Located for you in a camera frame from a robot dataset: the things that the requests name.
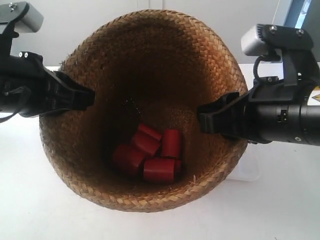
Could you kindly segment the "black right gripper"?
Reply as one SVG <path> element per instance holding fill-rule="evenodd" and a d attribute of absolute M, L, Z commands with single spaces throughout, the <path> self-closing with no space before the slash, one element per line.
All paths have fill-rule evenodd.
<path fill-rule="evenodd" d="M 199 129 L 229 139 L 253 143 L 308 143 L 303 126 L 308 82 L 298 76 L 294 85 L 277 76 L 259 77 L 245 94 L 229 92 L 197 107 Z"/>

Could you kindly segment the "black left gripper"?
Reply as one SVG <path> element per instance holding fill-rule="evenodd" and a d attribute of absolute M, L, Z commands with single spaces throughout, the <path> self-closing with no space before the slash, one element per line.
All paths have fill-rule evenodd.
<path fill-rule="evenodd" d="M 61 71 L 50 71 L 43 56 L 22 51 L 0 53 L 0 112 L 25 118 L 85 111 L 95 102 L 95 91 Z"/>

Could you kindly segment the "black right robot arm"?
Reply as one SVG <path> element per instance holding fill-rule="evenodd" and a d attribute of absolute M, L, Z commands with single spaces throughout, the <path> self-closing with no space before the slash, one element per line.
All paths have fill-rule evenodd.
<path fill-rule="evenodd" d="M 228 92 L 198 106 L 197 119 L 202 133 L 232 140 L 319 146 L 319 85 L 301 75 L 294 86 L 285 86 L 284 79 L 276 76 L 254 79 L 245 94 Z"/>

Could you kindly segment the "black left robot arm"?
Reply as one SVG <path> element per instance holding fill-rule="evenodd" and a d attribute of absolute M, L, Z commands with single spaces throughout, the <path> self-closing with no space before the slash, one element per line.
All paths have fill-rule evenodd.
<path fill-rule="evenodd" d="M 16 114 L 24 118 L 85 111 L 95 92 L 61 71 L 43 65 L 43 57 L 23 51 L 19 56 L 0 57 L 0 111 L 3 123 Z"/>

